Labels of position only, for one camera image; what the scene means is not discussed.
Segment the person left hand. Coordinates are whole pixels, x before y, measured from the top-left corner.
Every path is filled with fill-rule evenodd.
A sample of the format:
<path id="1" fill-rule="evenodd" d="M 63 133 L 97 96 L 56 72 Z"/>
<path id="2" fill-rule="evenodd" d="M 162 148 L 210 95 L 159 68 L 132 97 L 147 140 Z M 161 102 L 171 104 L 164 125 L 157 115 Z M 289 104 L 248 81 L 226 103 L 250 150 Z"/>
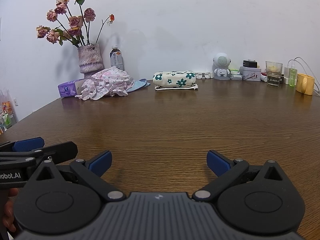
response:
<path id="1" fill-rule="evenodd" d="M 3 212 L 4 215 L 2 217 L 3 225 L 10 231 L 15 232 L 16 227 L 14 226 L 14 202 L 11 197 L 15 197 L 18 194 L 18 188 L 12 188 L 9 190 L 8 198 L 6 203 L 4 204 Z"/>

